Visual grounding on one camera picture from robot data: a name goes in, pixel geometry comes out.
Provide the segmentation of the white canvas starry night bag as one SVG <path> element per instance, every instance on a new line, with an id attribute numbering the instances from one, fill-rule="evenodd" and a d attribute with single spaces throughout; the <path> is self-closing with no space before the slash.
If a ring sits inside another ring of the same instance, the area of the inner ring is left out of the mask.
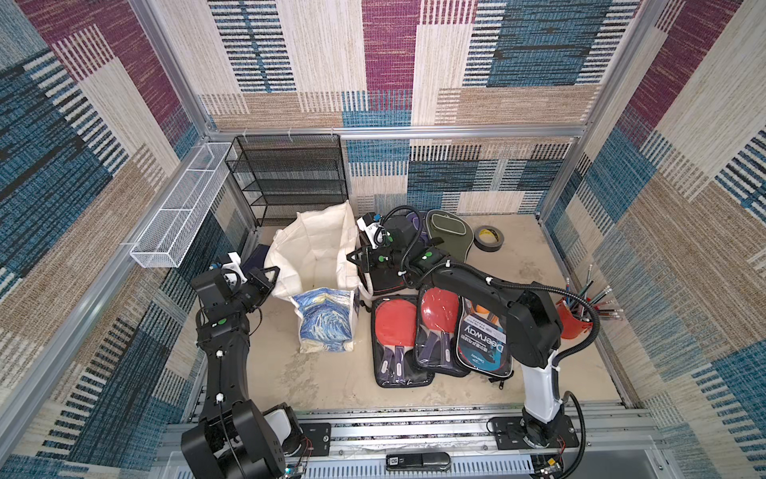
<path id="1" fill-rule="evenodd" d="M 274 234 L 265 266 L 279 268 L 272 295 L 293 306 L 302 353 L 353 351 L 360 304 L 372 297 L 369 275 L 347 259 L 358 247 L 349 201 L 299 213 Z"/>

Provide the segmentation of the olive green paddle case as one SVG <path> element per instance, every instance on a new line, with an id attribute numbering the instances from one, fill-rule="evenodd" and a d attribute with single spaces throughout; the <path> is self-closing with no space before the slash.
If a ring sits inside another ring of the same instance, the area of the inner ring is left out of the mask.
<path id="1" fill-rule="evenodd" d="M 431 210 L 426 215 L 426 228 L 432 243 L 441 240 L 439 249 L 456 261 L 467 261 L 474 241 L 474 232 L 468 223 L 449 212 Z"/>

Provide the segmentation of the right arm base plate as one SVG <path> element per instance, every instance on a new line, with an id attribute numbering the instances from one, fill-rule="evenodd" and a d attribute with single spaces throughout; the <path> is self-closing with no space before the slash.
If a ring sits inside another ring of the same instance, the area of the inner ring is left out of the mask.
<path id="1" fill-rule="evenodd" d="M 499 416 L 488 421 L 488 431 L 499 450 L 578 448 L 580 437 L 572 419 L 559 414 L 552 422 L 542 423 L 532 416 Z"/>

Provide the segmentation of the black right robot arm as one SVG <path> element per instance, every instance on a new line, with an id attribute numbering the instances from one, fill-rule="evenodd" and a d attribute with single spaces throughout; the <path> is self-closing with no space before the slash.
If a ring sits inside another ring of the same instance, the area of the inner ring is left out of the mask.
<path id="1" fill-rule="evenodd" d="M 556 289 L 492 277 L 450 255 L 440 238 L 423 243 L 420 227 L 393 227 L 396 217 L 395 211 L 383 217 L 372 242 L 349 253 L 347 261 L 363 273 L 394 271 L 410 289 L 456 295 L 456 323 L 430 329 L 422 352 L 440 346 L 445 358 L 498 381 L 510 378 L 513 362 L 520 363 L 525 439 L 532 447 L 553 444 L 565 421 L 558 380 L 564 327 L 551 300 Z"/>

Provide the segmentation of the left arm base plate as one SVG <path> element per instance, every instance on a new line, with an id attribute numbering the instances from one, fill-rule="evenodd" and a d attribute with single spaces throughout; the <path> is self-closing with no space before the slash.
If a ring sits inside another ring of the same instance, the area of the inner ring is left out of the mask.
<path id="1" fill-rule="evenodd" d="M 330 454 L 332 425 L 329 422 L 301 422 L 302 435 L 295 457 L 327 457 Z"/>

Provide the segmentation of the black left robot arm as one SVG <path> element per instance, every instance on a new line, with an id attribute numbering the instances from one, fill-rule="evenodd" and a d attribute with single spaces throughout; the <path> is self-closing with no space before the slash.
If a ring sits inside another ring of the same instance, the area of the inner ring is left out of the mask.
<path id="1" fill-rule="evenodd" d="M 281 441 L 249 397 L 247 357 L 251 324 L 247 315 L 270 296 L 278 267 L 239 273 L 209 269 L 191 281 L 201 300 L 195 315 L 197 347 L 207 358 L 207 388 L 196 426 L 182 435 L 181 451 L 197 478 L 281 478 Z"/>

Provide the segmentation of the black red paddle case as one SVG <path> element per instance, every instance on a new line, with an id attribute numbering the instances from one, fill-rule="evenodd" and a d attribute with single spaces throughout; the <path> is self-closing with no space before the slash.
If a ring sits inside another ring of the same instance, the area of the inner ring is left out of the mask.
<path id="1" fill-rule="evenodd" d="M 382 269 L 380 271 L 371 271 L 370 279 L 375 297 L 390 295 L 390 293 L 406 289 L 402 277 L 399 277 L 397 271 L 390 271 L 390 269 L 386 271 L 382 271 Z"/>

